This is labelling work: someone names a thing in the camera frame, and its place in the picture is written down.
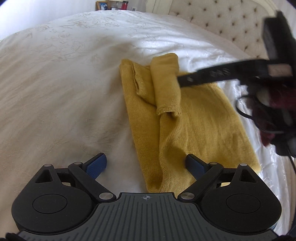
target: gray ribbed plate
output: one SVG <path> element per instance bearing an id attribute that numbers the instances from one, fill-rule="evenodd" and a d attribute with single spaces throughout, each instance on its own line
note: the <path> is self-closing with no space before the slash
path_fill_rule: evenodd
<path id="1" fill-rule="evenodd" d="M 209 224 L 193 203 L 179 202 L 172 193 L 122 193 L 120 199 L 98 205 L 78 228 L 57 235 L 21 231 L 27 241 L 270 241 L 271 230 L 235 235 Z"/>

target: bed sheet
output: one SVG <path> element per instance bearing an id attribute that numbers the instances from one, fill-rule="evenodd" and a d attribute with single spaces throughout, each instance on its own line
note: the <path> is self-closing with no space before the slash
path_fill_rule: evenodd
<path id="1" fill-rule="evenodd" d="M 107 169 L 97 181 L 116 195 L 146 191 L 118 66 L 124 58 L 146 65 L 166 53 L 176 53 L 188 72 L 249 58 L 185 20 L 130 11 L 77 14 L 0 42 L 0 237 L 17 231 L 11 204 L 46 163 L 61 168 L 104 152 Z M 237 81 L 219 86 L 232 103 L 245 91 Z M 286 158 L 260 144 L 253 123 L 242 122 L 260 175 L 282 204 L 275 231 L 284 234 L 294 215 L 294 174 Z"/>

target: yellow sweater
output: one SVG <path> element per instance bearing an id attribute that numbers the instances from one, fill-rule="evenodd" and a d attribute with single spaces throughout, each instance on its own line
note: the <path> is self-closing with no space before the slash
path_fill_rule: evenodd
<path id="1" fill-rule="evenodd" d="M 238 115 L 216 84 L 180 89 L 178 57 L 152 59 L 150 66 L 122 60 L 120 73 L 138 159 L 150 192 L 178 195 L 195 179 L 185 169 L 192 153 L 204 162 L 259 171 Z"/>

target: headboard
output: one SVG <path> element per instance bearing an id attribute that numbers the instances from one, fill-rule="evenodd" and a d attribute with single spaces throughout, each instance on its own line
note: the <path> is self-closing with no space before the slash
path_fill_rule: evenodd
<path id="1" fill-rule="evenodd" d="M 146 11 L 185 19 L 228 39 L 253 58 L 267 58 L 263 19 L 274 16 L 271 0 L 148 0 Z"/>

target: metal screw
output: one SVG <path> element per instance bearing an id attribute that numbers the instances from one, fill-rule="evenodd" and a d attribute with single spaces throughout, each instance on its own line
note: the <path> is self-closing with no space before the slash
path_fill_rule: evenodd
<path id="1" fill-rule="evenodd" d="M 99 195 L 99 198 L 103 199 L 103 200 L 109 200 L 109 199 L 113 198 L 113 194 L 110 192 L 103 192 Z"/>
<path id="2" fill-rule="evenodd" d="M 181 193 L 180 196 L 181 196 L 182 199 L 185 199 L 185 200 L 190 200 L 190 199 L 193 199 L 195 197 L 194 194 L 191 193 L 191 192 L 183 192 L 183 193 Z"/>

